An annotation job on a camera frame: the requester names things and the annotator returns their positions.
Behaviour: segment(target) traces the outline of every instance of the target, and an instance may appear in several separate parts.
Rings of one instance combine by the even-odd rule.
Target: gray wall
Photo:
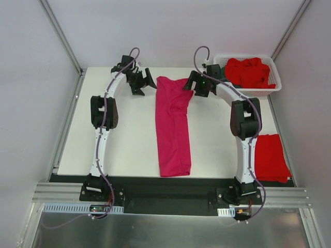
[[[211,55],[271,55],[301,2],[49,0],[83,68],[112,66],[132,47],[150,67],[192,67],[200,45]]]
[[[310,189],[331,244],[331,1],[315,0],[276,65],[283,88],[272,95],[295,181]]]
[[[16,247],[77,73],[37,0],[0,2],[0,247]]]

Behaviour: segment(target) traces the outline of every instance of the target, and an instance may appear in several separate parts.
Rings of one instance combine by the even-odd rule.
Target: pink towel
[[[193,91],[183,90],[187,79],[157,78],[155,124],[161,177],[191,172],[187,107]]]

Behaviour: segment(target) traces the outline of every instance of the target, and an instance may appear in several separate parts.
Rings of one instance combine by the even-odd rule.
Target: white table
[[[89,67],[77,102],[59,175],[84,175],[92,165],[95,132],[91,124],[90,99],[100,95],[110,80],[111,67]],[[192,68],[150,68],[172,80],[188,78]],[[108,140],[106,166],[110,176],[159,177],[155,131],[155,89],[133,96],[129,85],[116,98],[119,122]],[[260,98],[263,128],[260,134],[277,133],[269,102]],[[237,168],[235,137],[230,131],[231,108],[210,93],[196,97],[188,107],[192,168],[191,178],[233,178]]]

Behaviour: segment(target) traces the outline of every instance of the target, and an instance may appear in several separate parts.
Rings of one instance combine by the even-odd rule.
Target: white basket
[[[270,68],[270,74],[268,79],[268,84],[276,84],[275,89],[237,89],[241,93],[245,94],[247,97],[266,97],[274,91],[279,91],[281,89],[280,77],[276,68],[274,61],[268,56],[254,56],[254,55],[216,55],[214,57],[214,64],[219,64],[222,67],[227,65],[230,58],[235,58],[240,61],[247,58],[261,58],[263,64],[268,65]]]

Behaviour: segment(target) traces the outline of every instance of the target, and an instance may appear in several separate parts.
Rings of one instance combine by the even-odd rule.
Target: folded red cloth
[[[260,58],[239,61],[230,58],[225,66],[225,76],[233,84],[241,88],[274,89],[275,84],[268,85],[270,68]]]
[[[259,135],[255,147],[255,174],[259,181],[287,182],[291,173],[286,166],[278,134]]]
[[[155,125],[161,177],[191,172],[187,107],[193,91],[183,90],[187,79],[157,78]]]

